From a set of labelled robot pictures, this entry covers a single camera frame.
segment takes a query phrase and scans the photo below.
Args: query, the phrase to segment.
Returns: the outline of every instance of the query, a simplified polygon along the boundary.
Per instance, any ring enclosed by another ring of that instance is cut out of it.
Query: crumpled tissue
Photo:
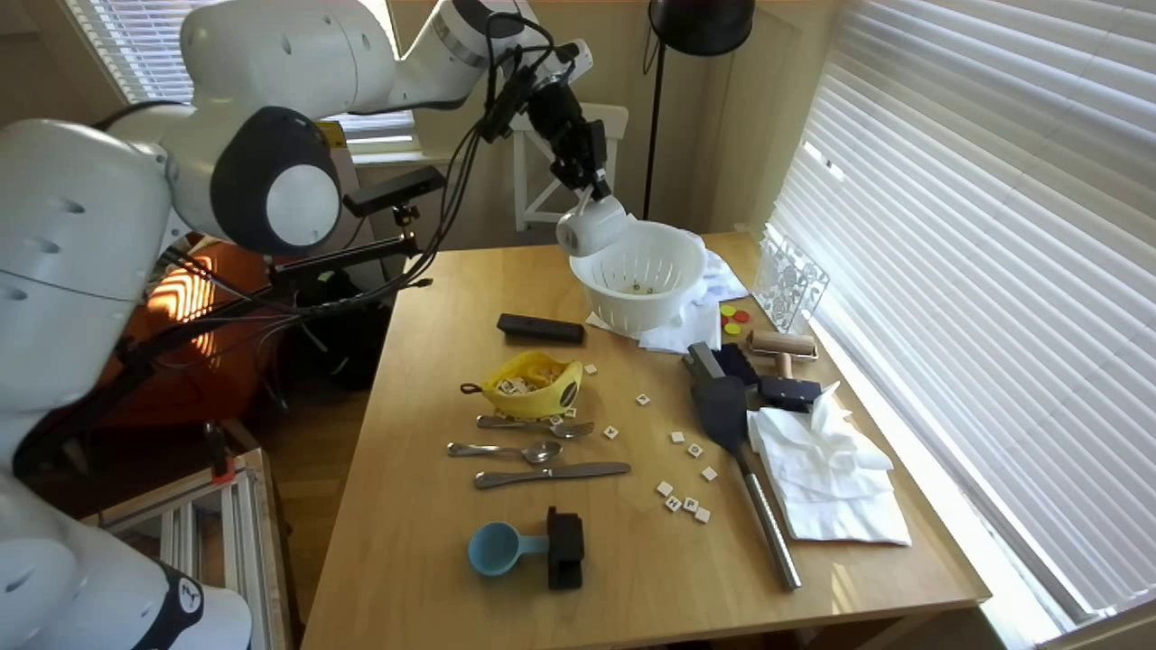
[[[785,504],[792,539],[909,544],[902,507],[879,450],[838,409],[835,385],[803,410],[748,415],[753,447]]]
[[[688,355],[693,344],[724,345],[719,304],[739,298],[748,290],[719,252],[706,250],[706,256],[702,280],[688,293],[678,316],[640,333],[640,345],[668,355]]]

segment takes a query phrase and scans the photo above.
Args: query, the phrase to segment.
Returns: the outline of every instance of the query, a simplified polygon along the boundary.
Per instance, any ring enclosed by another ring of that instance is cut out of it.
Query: window blinds
[[[1153,594],[1153,0],[848,3],[774,228],[1075,621]]]
[[[182,58],[182,22],[219,0],[69,0],[125,99],[190,99]],[[407,113],[337,114],[351,140],[390,140],[417,128]]]

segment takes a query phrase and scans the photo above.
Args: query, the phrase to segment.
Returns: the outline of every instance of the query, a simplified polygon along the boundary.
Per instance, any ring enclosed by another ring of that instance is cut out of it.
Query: metal spoon
[[[564,450],[564,445],[559,440],[542,440],[542,445],[531,445],[531,447],[503,447],[503,445],[459,445],[459,440],[447,440],[446,450],[453,459],[509,456],[509,459],[523,459],[529,464],[549,464]]]

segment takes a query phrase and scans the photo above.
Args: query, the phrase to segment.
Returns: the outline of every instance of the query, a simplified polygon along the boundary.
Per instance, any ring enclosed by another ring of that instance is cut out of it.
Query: chair
[[[606,179],[613,187],[617,140],[624,133],[630,108],[624,105],[581,105],[581,114],[587,117],[602,117],[602,128],[606,128]],[[523,229],[531,222],[556,222],[564,216],[564,210],[549,210],[549,197],[556,192],[564,192],[564,182],[549,174],[549,162],[552,162],[549,145],[536,133],[529,114],[517,114],[509,122],[509,140],[512,140],[512,222],[517,222],[517,229]]]

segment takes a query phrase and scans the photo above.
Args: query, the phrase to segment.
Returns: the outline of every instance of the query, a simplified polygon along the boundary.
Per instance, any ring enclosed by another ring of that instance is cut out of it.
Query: yellow object
[[[581,365],[529,351],[493,371],[481,382],[481,394],[496,404],[496,410],[509,417],[576,415],[581,394]]]

